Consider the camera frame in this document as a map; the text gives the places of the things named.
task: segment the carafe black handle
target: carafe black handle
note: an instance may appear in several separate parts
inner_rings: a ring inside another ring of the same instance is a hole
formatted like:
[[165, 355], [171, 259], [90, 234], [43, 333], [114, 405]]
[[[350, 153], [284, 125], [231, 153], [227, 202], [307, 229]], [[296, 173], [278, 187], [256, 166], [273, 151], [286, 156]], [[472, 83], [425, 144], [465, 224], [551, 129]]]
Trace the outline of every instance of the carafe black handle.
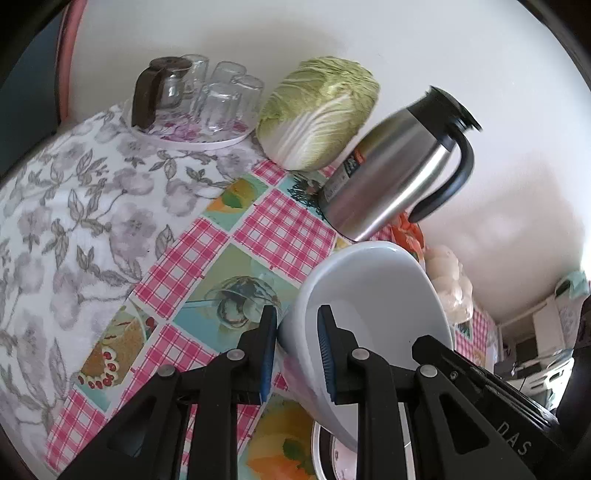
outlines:
[[472, 169], [474, 168], [474, 151], [472, 146], [456, 124], [448, 126], [448, 133], [453, 138], [458, 146], [462, 157], [457, 166], [456, 171], [449, 177], [443, 185], [441, 185], [435, 192], [418, 202], [413, 211], [408, 216], [408, 221], [416, 223], [423, 220], [427, 215], [430, 215], [435, 209], [439, 208], [444, 202], [448, 201], [451, 196], [456, 193], [462, 185], [466, 183]]
[[156, 119], [156, 106], [162, 95], [166, 69], [148, 67], [135, 83], [134, 102], [131, 109], [131, 126], [149, 128]]

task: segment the plate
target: plate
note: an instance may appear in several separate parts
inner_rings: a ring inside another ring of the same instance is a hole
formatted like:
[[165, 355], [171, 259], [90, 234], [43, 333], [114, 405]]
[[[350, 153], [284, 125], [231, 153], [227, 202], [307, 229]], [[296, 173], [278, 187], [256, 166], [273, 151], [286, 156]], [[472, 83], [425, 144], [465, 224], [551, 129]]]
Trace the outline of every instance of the plate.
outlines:
[[210, 135], [201, 134], [197, 125], [191, 121], [190, 115], [183, 113], [189, 109], [187, 102], [189, 100], [183, 100], [183, 103], [176, 109], [158, 111], [156, 120], [148, 131], [131, 127], [131, 99], [125, 101], [121, 118], [135, 138], [166, 150], [194, 152], [218, 150], [240, 143], [254, 130], [254, 126], [249, 127], [236, 121], [235, 129], [230, 134], [230, 138], [226, 140], [220, 141]]

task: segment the upside-down glass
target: upside-down glass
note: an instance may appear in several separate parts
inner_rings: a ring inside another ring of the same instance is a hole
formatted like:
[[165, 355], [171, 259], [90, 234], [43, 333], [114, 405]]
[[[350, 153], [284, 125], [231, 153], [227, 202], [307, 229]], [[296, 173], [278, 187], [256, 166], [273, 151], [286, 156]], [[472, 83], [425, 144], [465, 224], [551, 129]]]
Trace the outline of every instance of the upside-down glass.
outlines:
[[199, 94], [205, 84], [209, 59], [197, 53], [183, 55], [183, 58], [191, 62], [191, 68], [184, 77], [184, 92], [190, 95]]
[[209, 83], [230, 83], [236, 75], [244, 75], [246, 67], [233, 61], [220, 61], [213, 69]]
[[230, 83], [240, 93], [240, 103], [236, 111], [237, 120], [248, 127], [253, 126], [258, 117], [265, 84], [252, 75], [236, 75]]
[[228, 83], [209, 83], [200, 97], [196, 121], [201, 132], [224, 140], [234, 127], [240, 93]]

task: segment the coffee pot lid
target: coffee pot lid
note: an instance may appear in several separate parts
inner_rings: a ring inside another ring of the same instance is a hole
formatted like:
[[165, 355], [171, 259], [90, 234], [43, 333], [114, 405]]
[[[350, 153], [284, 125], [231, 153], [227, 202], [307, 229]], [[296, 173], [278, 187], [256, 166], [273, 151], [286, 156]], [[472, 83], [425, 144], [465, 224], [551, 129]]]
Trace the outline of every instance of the coffee pot lid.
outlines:
[[150, 62], [152, 68], [162, 70], [166, 69], [171, 74], [187, 73], [191, 68], [191, 61], [181, 57], [160, 57]]

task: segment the white bowl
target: white bowl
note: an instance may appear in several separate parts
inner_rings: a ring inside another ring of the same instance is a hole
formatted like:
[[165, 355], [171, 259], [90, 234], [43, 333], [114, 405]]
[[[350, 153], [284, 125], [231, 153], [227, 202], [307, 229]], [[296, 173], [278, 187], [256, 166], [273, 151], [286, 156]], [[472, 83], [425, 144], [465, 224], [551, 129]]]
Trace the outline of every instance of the white bowl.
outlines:
[[361, 242], [334, 253], [302, 284], [281, 322], [278, 340], [285, 380], [300, 404], [347, 448], [357, 450], [357, 405], [336, 406], [326, 391], [317, 331], [328, 304], [338, 327], [390, 364], [416, 369], [411, 348], [422, 335], [447, 347], [452, 337], [427, 275], [390, 242]]

